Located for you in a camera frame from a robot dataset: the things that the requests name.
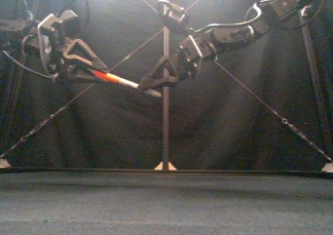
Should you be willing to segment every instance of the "black backdrop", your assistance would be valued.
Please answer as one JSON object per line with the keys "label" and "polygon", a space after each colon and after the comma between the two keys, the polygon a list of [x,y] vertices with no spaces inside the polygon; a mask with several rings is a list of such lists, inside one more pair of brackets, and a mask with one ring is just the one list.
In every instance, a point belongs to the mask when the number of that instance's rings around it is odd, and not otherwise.
{"label": "black backdrop", "polygon": [[[187,8],[195,0],[170,1]],[[41,0],[35,18],[42,20],[66,2]],[[146,2],[155,8],[157,0]],[[191,26],[241,21],[253,2],[199,0],[189,10]],[[77,2],[71,9],[83,20],[83,3]],[[89,9],[89,25],[81,38],[114,68],[113,73],[138,82],[162,55],[162,33],[133,53],[162,28],[157,14],[142,0],[89,0]],[[0,0],[1,19],[22,16],[21,0]],[[327,115],[331,19],[331,0],[326,0],[310,33]],[[170,34],[170,53],[181,41],[182,37]],[[4,152],[89,84],[63,87],[23,73],[9,120],[9,93],[17,68],[2,55],[0,62]],[[323,148],[301,32],[277,29],[245,49],[221,54],[218,62]],[[41,71],[37,58],[27,58],[27,66]],[[111,84],[94,85],[6,159],[13,166],[153,169],[161,161],[161,138],[161,99]],[[170,162],[178,169],[319,170],[325,163],[323,157],[211,61],[202,65],[195,79],[170,89],[169,150]]]}

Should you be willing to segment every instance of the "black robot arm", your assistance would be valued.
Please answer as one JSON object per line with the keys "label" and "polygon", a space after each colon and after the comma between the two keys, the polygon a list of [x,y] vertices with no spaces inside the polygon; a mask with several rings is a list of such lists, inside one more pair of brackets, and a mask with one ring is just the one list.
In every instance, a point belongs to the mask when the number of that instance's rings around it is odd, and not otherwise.
{"label": "black robot arm", "polygon": [[187,77],[195,77],[201,63],[215,59],[222,52],[239,49],[279,26],[313,0],[257,0],[251,6],[255,17],[231,24],[210,24],[199,30],[189,28],[189,16],[177,5],[159,0],[158,12],[163,25],[186,34],[178,50],[170,57],[161,57],[150,72],[141,79],[138,88],[157,89],[174,86]]}

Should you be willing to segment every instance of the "gray floor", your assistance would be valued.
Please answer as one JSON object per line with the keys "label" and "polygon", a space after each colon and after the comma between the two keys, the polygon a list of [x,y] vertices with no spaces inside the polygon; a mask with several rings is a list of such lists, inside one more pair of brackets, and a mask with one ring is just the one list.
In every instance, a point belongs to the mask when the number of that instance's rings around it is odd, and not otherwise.
{"label": "gray floor", "polygon": [[0,175],[0,234],[333,234],[333,181],[94,172]]}

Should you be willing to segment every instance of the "cable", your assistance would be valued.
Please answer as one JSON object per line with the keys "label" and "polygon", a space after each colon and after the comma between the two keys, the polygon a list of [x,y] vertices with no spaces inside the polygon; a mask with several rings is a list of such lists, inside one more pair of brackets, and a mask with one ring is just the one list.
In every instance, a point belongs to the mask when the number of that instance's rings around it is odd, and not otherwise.
{"label": "cable", "polygon": [[[69,9],[70,5],[78,0],[69,0],[66,5],[62,7],[61,11],[55,14],[57,17],[61,17],[62,13]],[[82,28],[79,30],[79,32],[83,32],[86,26],[87,26],[87,22],[89,22],[89,6],[87,6],[87,0],[83,0],[85,2],[85,21],[83,21],[83,25]]]}
{"label": "cable", "polygon": [[27,9],[27,2],[26,2],[26,0],[22,0],[22,1],[23,1],[23,5],[25,5],[27,20],[33,20],[33,14],[31,14],[30,10]]}
{"label": "cable", "polygon": [[297,26],[293,26],[293,27],[281,26],[281,29],[282,30],[297,30],[297,29],[305,27],[306,25],[309,25],[314,21],[314,19],[317,18],[318,14],[321,13],[322,8],[323,8],[323,4],[325,4],[325,0],[319,0],[317,10],[315,10],[310,20],[307,20],[305,23],[302,23],[302,24],[299,24]]}
{"label": "cable", "polygon": [[46,78],[46,79],[50,79],[49,76],[43,75],[43,74],[39,74],[38,72],[35,72],[34,70],[31,70],[30,68],[27,68],[26,66],[23,66],[5,51],[2,51],[4,55],[6,56],[8,59],[10,59],[14,64],[17,66],[19,66],[23,70],[26,70],[29,73],[31,73],[33,75],[38,76],[38,77],[42,77],[42,78]]}
{"label": "cable", "polygon": [[[266,3],[266,2],[270,2],[270,1],[273,1],[273,0],[258,0],[258,3]],[[250,14],[251,10],[253,10],[253,6],[250,6],[247,11],[246,11],[245,20],[247,20],[247,17],[249,17],[249,14]]]}
{"label": "cable", "polygon": [[257,21],[257,19],[261,17],[262,11],[257,7],[257,3],[253,4],[253,9],[255,10],[255,17],[251,20],[237,22],[237,23],[213,23],[201,28],[199,30],[195,30],[194,33],[199,33],[205,31],[206,29],[214,28],[214,27],[243,27]]}

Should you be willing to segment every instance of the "orange marker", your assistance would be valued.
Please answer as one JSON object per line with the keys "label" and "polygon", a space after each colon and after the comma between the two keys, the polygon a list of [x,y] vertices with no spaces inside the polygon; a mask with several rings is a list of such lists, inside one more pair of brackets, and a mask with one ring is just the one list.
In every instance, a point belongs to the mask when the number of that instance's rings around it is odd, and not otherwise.
{"label": "orange marker", "polygon": [[[110,74],[110,73],[101,73],[98,71],[93,71],[93,74],[95,77],[98,77],[99,79],[103,79],[106,80],[107,82],[111,82],[111,83],[115,83],[115,84],[119,84],[119,85],[123,85],[126,87],[130,87],[133,89],[138,89],[138,84]],[[161,94],[157,92],[157,91],[153,91],[153,90],[146,90],[143,91],[143,93],[151,95],[153,97],[155,98],[159,98],[161,97]]]}

